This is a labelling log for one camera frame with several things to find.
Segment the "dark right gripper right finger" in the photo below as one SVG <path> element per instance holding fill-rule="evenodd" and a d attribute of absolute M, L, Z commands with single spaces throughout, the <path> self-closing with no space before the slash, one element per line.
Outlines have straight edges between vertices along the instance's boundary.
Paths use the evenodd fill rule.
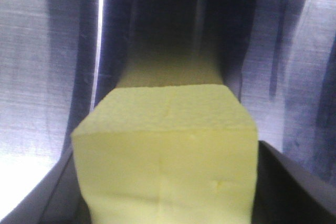
<path fill-rule="evenodd" d="M 252 223 L 335 223 L 335 187 L 259 142 Z"/>

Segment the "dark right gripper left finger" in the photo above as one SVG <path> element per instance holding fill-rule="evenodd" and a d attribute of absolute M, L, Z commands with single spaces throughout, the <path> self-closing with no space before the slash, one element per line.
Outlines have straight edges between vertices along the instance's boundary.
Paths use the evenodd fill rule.
<path fill-rule="evenodd" d="M 79 188 L 72 147 L 1 223 L 91 223 Z"/>

